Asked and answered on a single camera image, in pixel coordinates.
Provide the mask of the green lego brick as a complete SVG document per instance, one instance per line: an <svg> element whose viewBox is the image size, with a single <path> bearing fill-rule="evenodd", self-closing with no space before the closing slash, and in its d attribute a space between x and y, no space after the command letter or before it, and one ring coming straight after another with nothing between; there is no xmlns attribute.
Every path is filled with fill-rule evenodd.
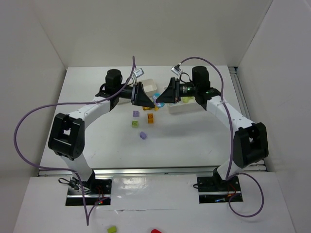
<svg viewBox="0 0 311 233"><path fill-rule="evenodd" d="M182 97L181 100L183 103L189 103L190 100L192 100L193 97Z"/></svg>

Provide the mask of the yellow-green base lego brick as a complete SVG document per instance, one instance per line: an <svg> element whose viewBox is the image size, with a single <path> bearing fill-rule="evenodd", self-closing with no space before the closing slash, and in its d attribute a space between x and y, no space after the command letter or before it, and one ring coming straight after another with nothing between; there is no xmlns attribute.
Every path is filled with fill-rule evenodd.
<svg viewBox="0 0 311 233"><path fill-rule="evenodd" d="M132 121L132 125L131 125L133 128L138 128L138 126L139 126L139 122L138 121L136 121L136 120L133 120Z"/></svg>

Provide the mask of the teal square lego brick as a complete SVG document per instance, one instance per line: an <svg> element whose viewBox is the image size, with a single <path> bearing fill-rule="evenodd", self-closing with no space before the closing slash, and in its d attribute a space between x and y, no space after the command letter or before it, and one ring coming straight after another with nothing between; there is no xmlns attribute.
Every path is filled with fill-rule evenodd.
<svg viewBox="0 0 311 233"><path fill-rule="evenodd" d="M153 94L152 100L153 100L155 106L157 106L158 108L162 108L162 107L164 107L165 103L163 103L163 102L157 102L157 98L158 98L159 96L160 96L159 93Z"/></svg>

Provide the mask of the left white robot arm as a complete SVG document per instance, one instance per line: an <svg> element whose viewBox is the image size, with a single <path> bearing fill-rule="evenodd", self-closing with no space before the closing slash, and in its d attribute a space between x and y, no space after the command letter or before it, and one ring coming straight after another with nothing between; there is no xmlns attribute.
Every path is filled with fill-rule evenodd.
<svg viewBox="0 0 311 233"><path fill-rule="evenodd" d="M129 99L135 106L155 106L141 82L132 86L122 84L121 71L111 69L91 104L69 114L58 113L54 117L48 147L65 161L75 179L81 180L87 187L94 185L96 178L83 155L85 130L99 117L112 111L120 98Z"/></svg>

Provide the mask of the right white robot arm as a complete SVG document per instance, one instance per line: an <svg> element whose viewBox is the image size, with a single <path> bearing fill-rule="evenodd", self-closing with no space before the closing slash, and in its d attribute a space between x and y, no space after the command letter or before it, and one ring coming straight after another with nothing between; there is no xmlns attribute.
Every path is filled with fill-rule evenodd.
<svg viewBox="0 0 311 233"><path fill-rule="evenodd" d="M254 123L227 103L222 93L211 86L206 67L196 66L191 74L192 80L186 83L171 78L156 102L177 103L182 97L194 97L197 104L229 129L229 159L213 172L214 179L223 183L268 156L267 130L263 123Z"/></svg>

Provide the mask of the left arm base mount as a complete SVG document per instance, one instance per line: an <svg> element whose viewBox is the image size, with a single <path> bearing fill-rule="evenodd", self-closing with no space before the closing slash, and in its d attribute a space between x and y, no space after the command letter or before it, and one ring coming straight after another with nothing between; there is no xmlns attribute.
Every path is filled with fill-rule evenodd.
<svg viewBox="0 0 311 233"><path fill-rule="evenodd" d="M83 206L82 189L77 179L73 177L71 177L69 180L65 178L59 178L58 182L68 186L65 202L66 206ZM98 205L101 206L110 205L111 188L111 179L99 179L93 188L83 186L86 206L92 206L96 202L99 202Z"/></svg>

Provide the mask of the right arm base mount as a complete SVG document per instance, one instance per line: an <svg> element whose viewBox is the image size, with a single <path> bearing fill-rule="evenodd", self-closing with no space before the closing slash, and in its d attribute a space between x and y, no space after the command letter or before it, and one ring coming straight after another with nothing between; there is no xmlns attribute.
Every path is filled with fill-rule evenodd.
<svg viewBox="0 0 311 233"><path fill-rule="evenodd" d="M219 184L212 177L197 177L197 183L192 187L198 191L200 204L225 203L230 199L232 202L243 202L238 177Z"/></svg>

